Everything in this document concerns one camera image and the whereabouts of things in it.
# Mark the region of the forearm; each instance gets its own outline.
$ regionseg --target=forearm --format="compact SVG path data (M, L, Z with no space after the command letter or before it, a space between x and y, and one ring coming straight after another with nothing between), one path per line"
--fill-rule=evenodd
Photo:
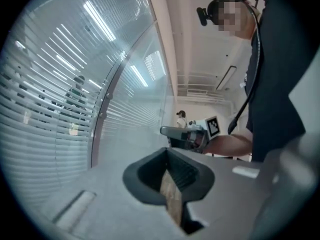
M209 142L204 152L227 157L245 156L252 152L252 141L241 134L220 135Z

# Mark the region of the glass wall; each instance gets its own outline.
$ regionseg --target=glass wall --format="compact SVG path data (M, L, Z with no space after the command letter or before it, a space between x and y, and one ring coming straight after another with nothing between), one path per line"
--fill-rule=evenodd
M21 12L0 58L1 167L21 202L40 208L91 167L108 87L154 21L147 0L32 0ZM99 159L166 143L172 91L156 28L145 35L109 104Z

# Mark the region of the black cable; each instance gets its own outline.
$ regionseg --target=black cable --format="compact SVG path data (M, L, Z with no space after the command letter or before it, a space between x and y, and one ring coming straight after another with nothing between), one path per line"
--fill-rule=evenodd
M254 77L253 77L253 81L252 81L252 85L250 88L250 91L246 97L245 102L243 103L243 105L241 106L240 110L238 111L238 113L236 114L236 116L234 117L234 119L231 121L231 123L229 124L228 127L228 134L230 135L233 130L237 127L237 122L241 116L241 114L243 113L243 111L245 110L249 100L251 99L254 90L255 90L255 85L258 81L258 73L259 73L259 64L260 64L260 53L261 53L261 36L260 36L260 29L259 29L259 23L258 23L258 18L254 12L254 10L251 8L251 6L247 3L245 3L243 0L241 0L245 6L248 8L249 12L251 13L251 15L254 18L254 22L255 22L255 27L256 27L256 37L257 37L257 46L258 46L258 51L257 51L257 59L256 59L256 66L255 66L255 72L254 72Z

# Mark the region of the wooden floor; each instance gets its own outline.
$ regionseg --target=wooden floor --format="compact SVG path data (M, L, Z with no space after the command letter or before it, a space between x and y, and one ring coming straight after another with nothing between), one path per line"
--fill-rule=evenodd
M168 171L163 175L160 193L166 197L168 213L171 215L174 222L180 226L182 217L181 192Z

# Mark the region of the white ceiling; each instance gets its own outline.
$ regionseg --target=white ceiling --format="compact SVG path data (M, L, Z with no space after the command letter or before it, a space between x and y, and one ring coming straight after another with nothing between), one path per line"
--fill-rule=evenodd
M187 89L218 93L216 87L230 66L237 70L220 93L232 92L243 82L251 55L248 40L219 31L208 22L200 24L196 9L207 8L212 0L166 0L174 40L178 95ZM258 9L263 9L263 1Z

